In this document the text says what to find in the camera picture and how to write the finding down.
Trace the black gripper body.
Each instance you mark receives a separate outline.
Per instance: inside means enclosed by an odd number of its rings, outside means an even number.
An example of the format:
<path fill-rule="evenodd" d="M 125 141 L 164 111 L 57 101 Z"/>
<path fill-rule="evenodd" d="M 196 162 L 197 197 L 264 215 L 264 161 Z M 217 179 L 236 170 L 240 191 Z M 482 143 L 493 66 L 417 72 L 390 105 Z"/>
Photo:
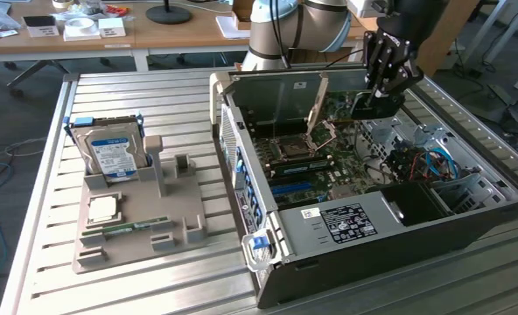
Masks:
<path fill-rule="evenodd" d="M 438 2 L 376 1 L 377 44 L 393 56 L 412 56 L 438 24 Z"/>

